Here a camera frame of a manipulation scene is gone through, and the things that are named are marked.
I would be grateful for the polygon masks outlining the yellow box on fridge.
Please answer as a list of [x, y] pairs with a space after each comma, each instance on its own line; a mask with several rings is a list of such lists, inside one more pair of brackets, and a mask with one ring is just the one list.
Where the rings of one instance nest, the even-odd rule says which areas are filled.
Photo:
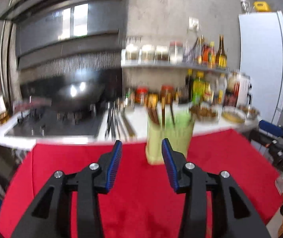
[[253, 9], [255, 12], [271, 12], [270, 5], [265, 1], [255, 1], [253, 3]]

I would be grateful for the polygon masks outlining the yellow bowl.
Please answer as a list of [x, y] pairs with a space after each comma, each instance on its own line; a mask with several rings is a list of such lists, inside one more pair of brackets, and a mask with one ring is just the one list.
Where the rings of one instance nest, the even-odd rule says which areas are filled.
[[236, 124], [243, 124], [246, 121], [245, 113], [233, 106], [225, 106], [222, 109], [222, 117], [231, 122]]

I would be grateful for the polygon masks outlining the small steel bowl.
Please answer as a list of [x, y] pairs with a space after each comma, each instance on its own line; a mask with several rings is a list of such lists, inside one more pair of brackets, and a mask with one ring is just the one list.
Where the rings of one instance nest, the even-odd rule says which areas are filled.
[[255, 120], [260, 115], [260, 112], [252, 106], [240, 105], [239, 109], [242, 110], [242, 112], [244, 112], [246, 119], [248, 120]]

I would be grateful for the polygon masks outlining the white refrigerator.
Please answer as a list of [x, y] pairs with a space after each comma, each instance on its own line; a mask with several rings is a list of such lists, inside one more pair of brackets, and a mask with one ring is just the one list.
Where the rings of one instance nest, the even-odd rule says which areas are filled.
[[240, 71], [251, 79], [252, 105], [276, 125], [283, 110], [283, 14], [240, 14], [239, 27]]

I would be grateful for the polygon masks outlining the green label bottle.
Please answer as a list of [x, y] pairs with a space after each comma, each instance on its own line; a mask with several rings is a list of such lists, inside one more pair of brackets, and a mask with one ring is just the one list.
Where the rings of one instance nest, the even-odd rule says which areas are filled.
[[198, 71], [193, 82], [193, 104], [198, 105], [203, 99], [203, 94], [206, 88], [206, 81], [204, 79], [204, 72]]

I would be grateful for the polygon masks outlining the grey range hood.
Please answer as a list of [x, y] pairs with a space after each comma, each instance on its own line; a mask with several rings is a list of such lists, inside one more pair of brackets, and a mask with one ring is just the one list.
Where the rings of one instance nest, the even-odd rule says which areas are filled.
[[122, 49], [123, 0], [17, 0], [0, 14], [16, 27], [23, 70], [55, 59]]

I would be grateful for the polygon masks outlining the red lid sauce jar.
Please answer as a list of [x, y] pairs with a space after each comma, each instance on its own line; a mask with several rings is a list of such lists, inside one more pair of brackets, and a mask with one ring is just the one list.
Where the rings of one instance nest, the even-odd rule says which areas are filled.
[[144, 105], [148, 95], [148, 88], [140, 86], [136, 89], [135, 102]]

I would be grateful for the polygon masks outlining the black gas stove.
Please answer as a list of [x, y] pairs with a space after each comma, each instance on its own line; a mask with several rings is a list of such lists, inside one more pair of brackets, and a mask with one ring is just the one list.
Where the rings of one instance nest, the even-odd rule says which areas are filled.
[[36, 108], [26, 115], [19, 113], [14, 127], [6, 132], [6, 136], [24, 138], [87, 136], [96, 138], [102, 119], [102, 112], [58, 113], [46, 107]]

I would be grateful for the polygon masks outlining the steel wok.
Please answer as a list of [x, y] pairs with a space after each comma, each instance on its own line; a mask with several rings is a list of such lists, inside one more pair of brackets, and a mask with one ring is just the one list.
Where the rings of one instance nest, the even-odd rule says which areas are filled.
[[20, 85], [22, 98], [33, 107], [47, 106], [57, 112], [77, 112], [96, 104], [104, 90], [101, 72], [78, 70], [75, 73], [29, 81]]

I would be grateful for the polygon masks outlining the tall brown sauce bottle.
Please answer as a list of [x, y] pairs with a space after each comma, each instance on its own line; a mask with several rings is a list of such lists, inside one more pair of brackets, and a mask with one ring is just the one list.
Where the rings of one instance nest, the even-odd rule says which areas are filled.
[[219, 68], [227, 68], [227, 62], [228, 62], [228, 57], [225, 53], [225, 48], [224, 48], [224, 36], [220, 35], [219, 36], [219, 49], [216, 54], [216, 66]]

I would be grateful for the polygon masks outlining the white wall socket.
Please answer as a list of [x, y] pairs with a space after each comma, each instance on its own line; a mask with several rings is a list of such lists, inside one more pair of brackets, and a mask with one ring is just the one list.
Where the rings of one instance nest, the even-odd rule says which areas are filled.
[[199, 20], [197, 18], [188, 18], [188, 29], [189, 31], [198, 32], [200, 30]]

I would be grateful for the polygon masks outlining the white wall shelf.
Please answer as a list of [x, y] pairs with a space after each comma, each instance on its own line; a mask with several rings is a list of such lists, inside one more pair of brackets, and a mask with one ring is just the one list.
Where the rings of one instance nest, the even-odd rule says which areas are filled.
[[229, 69], [224, 68], [208, 68], [206, 65], [196, 64], [196, 63], [170, 63], [169, 61], [146, 61], [139, 62], [136, 60], [122, 60], [120, 62], [122, 68], [138, 68], [138, 67], [148, 67], [148, 68], [175, 68], [175, 69], [193, 69], [197, 71], [211, 71], [220, 74], [229, 74]]

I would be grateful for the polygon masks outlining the white rice cooker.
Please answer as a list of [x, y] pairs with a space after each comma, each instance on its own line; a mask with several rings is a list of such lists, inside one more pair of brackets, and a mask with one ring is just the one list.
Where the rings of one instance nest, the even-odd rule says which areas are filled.
[[234, 90], [237, 93], [236, 107], [246, 105], [250, 90], [252, 88], [251, 78], [244, 73], [234, 73], [235, 85]]

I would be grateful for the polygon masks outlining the steel utensils on counter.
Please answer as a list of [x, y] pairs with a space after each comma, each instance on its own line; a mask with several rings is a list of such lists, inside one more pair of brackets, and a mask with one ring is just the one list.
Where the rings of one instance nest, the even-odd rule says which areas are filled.
[[107, 123], [104, 137], [105, 139], [111, 137], [112, 140], [124, 139], [125, 141], [133, 140], [136, 137], [136, 133], [126, 117], [124, 101], [121, 99], [107, 103]]

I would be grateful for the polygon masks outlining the red tablecloth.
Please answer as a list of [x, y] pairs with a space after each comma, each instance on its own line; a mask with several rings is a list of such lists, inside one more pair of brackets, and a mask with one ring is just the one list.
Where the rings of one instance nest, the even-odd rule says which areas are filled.
[[[34, 196], [57, 170], [72, 174], [109, 152], [110, 146], [37, 144], [19, 166], [0, 209], [0, 233], [10, 237]], [[225, 170], [239, 184], [263, 222], [282, 204], [277, 171], [234, 130], [192, 138], [188, 161], [218, 174]], [[99, 197], [106, 237], [177, 237], [184, 195], [170, 187], [163, 165], [150, 165], [145, 144], [124, 144], [114, 187]]]

